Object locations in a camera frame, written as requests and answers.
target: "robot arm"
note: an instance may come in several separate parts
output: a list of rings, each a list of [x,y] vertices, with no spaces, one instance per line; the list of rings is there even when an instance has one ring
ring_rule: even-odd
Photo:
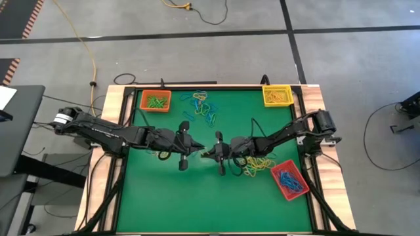
[[[306,122],[310,118],[314,127],[312,130],[306,127]],[[239,164],[239,161],[236,160],[238,157],[265,157],[276,146],[303,136],[305,153],[319,155],[322,152],[320,147],[322,140],[324,138],[331,138],[331,135],[335,131],[336,128],[329,112],[318,110],[293,120],[270,136],[235,137],[231,139],[230,145],[223,142],[222,133],[218,131],[216,132],[217,143],[210,151],[201,155],[201,157],[211,158],[220,163],[219,174],[221,175],[226,174],[223,161],[232,159],[235,165],[241,169],[241,172],[237,174],[240,175],[244,165]]]
[[[152,126],[136,127],[118,125],[83,112],[80,108],[63,108],[58,110],[51,123],[58,135],[78,134],[102,146],[102,149],[116,157],[125,157],[129,148],[149,149],[159,152],[181,154],[179,169],[186,170],[189,154],[204,148],[188,134],[189,122],[180,124],[179,130],[173,132],[166,128]]]

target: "paper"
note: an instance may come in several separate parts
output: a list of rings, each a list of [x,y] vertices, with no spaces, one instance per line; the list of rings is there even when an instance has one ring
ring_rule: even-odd
[[[3,110],[16,93],[16,89],[0,86],[0,110]]]

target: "red tray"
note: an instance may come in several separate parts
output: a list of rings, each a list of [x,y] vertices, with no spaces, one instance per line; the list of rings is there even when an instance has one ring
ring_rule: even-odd
[[[289,188],[287,188],[286,186],[281,185],[279,180],[279,175],[281,171],[288,171],[290,175],[295,177],[297,181],[299,181],[299,183],[302,185],[303,190],[300,193],[295,193],[293,191],[290,191]],[[271,168],[271,175],[276,181],[278,188],[280,188],[280,191],[283,193],[284,197],[288,201],[294,200],[298,196],[303,195],[309,191],[308,184],[306,184],[302,174],[299,172],[299,169],[296,167],[295,163],[292,160],[287,160]]]

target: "gray floor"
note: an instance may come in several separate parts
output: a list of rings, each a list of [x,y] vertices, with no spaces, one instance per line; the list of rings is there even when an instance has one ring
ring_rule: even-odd
[[[194,12],[164,7],[158,0],[60,3],[81,36],[285,28],[277,0],[228,0],[228,19],[219,26],[204,24]],[[224,12],[222,0],[197,0],[193,6],[214,21]],[[418,1],[287,0],[287,6],[295,29],[420,24]],[[46,1],[30,37],[73,34],[52,1]],[[420,31],[306,34],[296,35],[296,39],[306,80],[321,84],[337,134],[343,137],[338,152],[356,227],[370,233],[417,235],[419,165],[397,172],[375,168],[364,153],[362,135],[373,110],[420,90]],[[299,82],[286,35],[110,41],[89,43],[89,47],[98,66],[97,95],[105,94],[112,79],[125,72],[144,82],[162,77],[166,81],[256,83],[264,73],[273,83]],[[0,45],[0,58],[13,57],[21,59],[13,85],[42,84],[48,95],[89,103],[92,67],[80,43]],[[37,120],[50,121],[63,106],[67,104],[44,99]],[[390,106],[371,121],[367,146],[381,166],[397,168],[419,157],[415,142],[420,141],[420,134],[390,133],[389,125],[401,120],[404,117]],[[47,153],[83,153],[70,141],[37,129],[31,132],[26,149],[45,146]],[[51,211],[72,215],[77,208],[56,207]],[[75,222],[74,218],[47,216],[43,209],[36,209],[32,219],[40,228],[34,235],[69,232]],[[16,235],[16,226],[10,235]]]

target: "plastic tray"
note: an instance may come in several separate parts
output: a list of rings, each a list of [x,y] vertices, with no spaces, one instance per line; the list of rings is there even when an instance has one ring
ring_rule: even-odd
[[[270,102],[267,98],[269,92],[278,92],[283,98],[281,102]],[[264,98],[264,106],[266,107],[286,107],[293,104],[293,95],[289,85],[264,85],[262,86],[262,96]]]
[[[143,90],[142,92],[142,100],[140,102],[140,109],[144,111],[154,111],[154,112],[168,112],[169,108],[171,107],[171,94],[170,90]],[[156,96],[160,98],[167,98],[168,102],[163,105],[163,108],[148,108],[147,107],[147,97],[148,96]]]
[[[281,185],[279,181],[279,175],[281,171],[288,171],[290,175],[295,177],[297,181],[302,185],[303,190],[300,193],[295,193],[290,191],[289,188],[286,186]],[[303,195],[309,191],[308,184],[306,184],[305,180],[303,179],[302,174],[299,172],[298,168],[296,167],[295,163],[292,160],[287,160],[281,164],[276,165],[275,167],[271,168],[271,175],[273,179],[276,181],[277,186],[280,188],[280,191],[283,193],[284,197],[288,200],[294,200],[300,195]]]

